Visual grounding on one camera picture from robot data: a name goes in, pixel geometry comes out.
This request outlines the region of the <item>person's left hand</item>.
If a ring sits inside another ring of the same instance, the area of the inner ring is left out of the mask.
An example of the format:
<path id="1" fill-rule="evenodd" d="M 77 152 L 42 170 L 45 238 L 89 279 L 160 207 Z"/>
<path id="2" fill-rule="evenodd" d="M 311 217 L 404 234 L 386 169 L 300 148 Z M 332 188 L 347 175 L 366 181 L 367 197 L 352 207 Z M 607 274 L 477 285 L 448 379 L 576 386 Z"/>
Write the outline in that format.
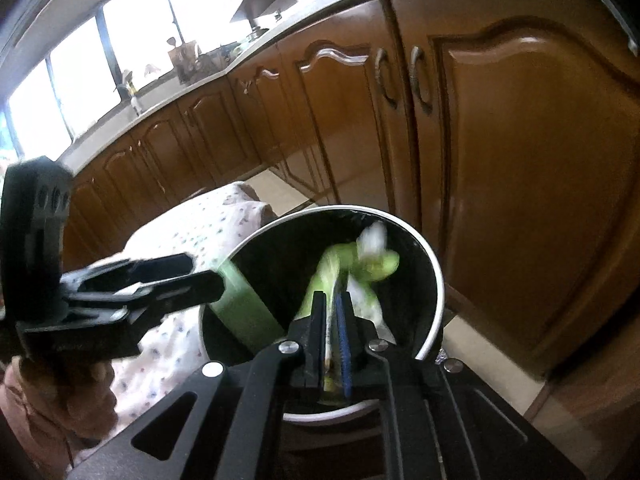
<path id="1" fill-rule="evenodd" d="M 112 363 L 56 378 L 16 356 L 1 379 L 1 411 L 29 459 L 47 479 L 63 479 L 84 441 L 102 441 L 115 427 Z"/>

